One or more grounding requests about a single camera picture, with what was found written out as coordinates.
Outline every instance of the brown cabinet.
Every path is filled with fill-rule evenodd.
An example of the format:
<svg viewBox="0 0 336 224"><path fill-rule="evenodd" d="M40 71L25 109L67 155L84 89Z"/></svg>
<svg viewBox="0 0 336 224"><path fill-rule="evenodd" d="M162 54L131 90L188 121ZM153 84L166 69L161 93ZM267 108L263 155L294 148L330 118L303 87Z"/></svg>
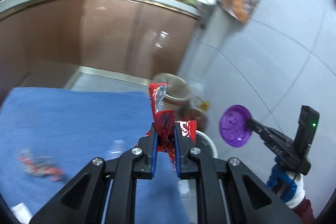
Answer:
<svg viewBox="0 0 336 224"><path fill-rule="evenodd" d="M196 19L143 5L136 27L128 74L152 79L160 72L176 73Z"/></svg>
<svg viewBox="0 0 336 224"><path fill-rule="evenodd" d="M35 3L0 20L0 104L26 75L25 86L62 88L79 65L148 79L176 73L195 24L129 0Z"/></svg>
<svg viewBox="0 0 336 224"><path fill-rule="evenodd" d="M83 0L55 0L19 13L28 59L80 64L82 4Z"/></svg>
<svg viewBox="0 0 336 224"><path fill-rule="evenodd" d="M141 4L127 0L84 0L82 65L125 73L129 43Z"/></svg>
<svg viewBox="0 0 336 224"><path fill-rule="evenodd" d="M19 26L20 14L0 22L0 104L28 73Z"/></svg>

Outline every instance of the red snack wrapper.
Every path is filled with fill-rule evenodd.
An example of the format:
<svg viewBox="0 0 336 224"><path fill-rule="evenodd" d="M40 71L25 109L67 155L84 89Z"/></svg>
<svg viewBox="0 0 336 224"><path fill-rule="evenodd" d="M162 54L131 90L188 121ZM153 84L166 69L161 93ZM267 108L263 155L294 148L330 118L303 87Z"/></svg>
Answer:
<svg viewBox="0 0 336 224"><path fill-rule="evenodd" d="M175 113L173 110L162 110L163 99L166 94L167 83L150 83L149 92L151 99L151 107L154 119L154 125L159 135L159 146L157 151L167 152L172 162L175 163L174 151L174 127ZM196 121L178 121L180 124L182 135L196 140Z"/></svg>
<svg viewBox="0 0 336 224"><path fill-rule="evenodd" d="M159 145L164 146L167 139L174 135L175 113L173 110L161 110L168 84L150 83L149 93L155 128L159 135Z"/></svg>
<svg viewBox="0 0 336 224"><path fill-rule="evenodd" d="M197 128L197 121L176 121L176 123L180 124L182 136L189 137L193 140L193 142L196 142L196 128ZM175 163L175 147L174 142L171 140L168 140L167 142L167 152L169 154L170 159L173 163Z"/></svg>

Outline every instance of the blue towel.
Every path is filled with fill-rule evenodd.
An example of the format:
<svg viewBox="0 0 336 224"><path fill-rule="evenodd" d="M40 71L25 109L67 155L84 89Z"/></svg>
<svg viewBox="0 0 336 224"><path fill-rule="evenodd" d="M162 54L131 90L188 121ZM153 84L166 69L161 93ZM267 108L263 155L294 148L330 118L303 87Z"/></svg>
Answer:
<svg viewBox="0 0 336 224"><path fill-rule="evenodd" d="M35 214L64 184L25 173L20 151L52 156L72 178L94 157L104 158L113 141L134 147L151 124L149 98L142 92L15 88L0 114L0 192L9 207L24 202ZM136 224L189 222L167 154L158 154L153 180L138 180L135 206Z"/></svg>

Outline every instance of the glove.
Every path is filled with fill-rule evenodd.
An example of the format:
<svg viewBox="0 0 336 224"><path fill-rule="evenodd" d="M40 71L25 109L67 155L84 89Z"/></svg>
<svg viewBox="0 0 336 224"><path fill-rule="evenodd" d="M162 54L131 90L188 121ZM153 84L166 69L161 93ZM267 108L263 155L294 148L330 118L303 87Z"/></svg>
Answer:
<svg viewBox="0 0 336 224"><path fill-rule="evenodd" d="M298 206L305 198L303 175L297 174L293 181L294 177L294 172L284 171L278 164L276 164L273 166L271 175L266 184L269 189L272 189L277 185L278 178L283 181L283 185L277 195L280 196L290 209Z"/></svg>

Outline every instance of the purple plastic cup lid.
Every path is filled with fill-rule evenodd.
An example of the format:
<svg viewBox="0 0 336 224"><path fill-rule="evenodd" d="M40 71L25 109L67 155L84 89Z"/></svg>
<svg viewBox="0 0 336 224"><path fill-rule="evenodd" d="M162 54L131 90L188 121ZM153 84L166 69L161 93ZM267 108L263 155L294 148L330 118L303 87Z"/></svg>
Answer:
<svg viewBox="0 0 336 224"><path fill-rule="evenodd" d="M252 115L246 107L234 105L225 110L219 125L223 140L232 147L241 147L249 140L252 130L245 126Z"/></svg>

